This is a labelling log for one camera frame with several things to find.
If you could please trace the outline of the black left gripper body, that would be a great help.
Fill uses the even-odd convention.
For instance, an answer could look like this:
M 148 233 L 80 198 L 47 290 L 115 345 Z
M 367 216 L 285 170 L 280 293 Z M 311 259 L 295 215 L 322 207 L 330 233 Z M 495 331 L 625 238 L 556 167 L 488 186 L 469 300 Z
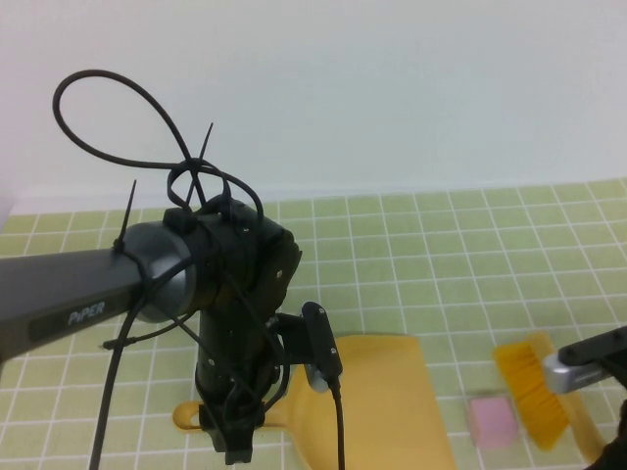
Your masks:
M 268 410 L 266 393 L 278 380 L 279 361 L 267 335 L 251 316 L 203 312 L 195 379 L 216 428 L 259 427 Z

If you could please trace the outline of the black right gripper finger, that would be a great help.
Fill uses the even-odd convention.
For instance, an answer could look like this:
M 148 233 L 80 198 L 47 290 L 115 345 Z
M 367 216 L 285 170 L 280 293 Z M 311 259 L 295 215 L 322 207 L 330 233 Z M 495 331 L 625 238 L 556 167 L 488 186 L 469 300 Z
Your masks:
M 590 465 L 590 470 L 626 470 L 627 444 L 622 435 L 607 444 L 600 457 Z

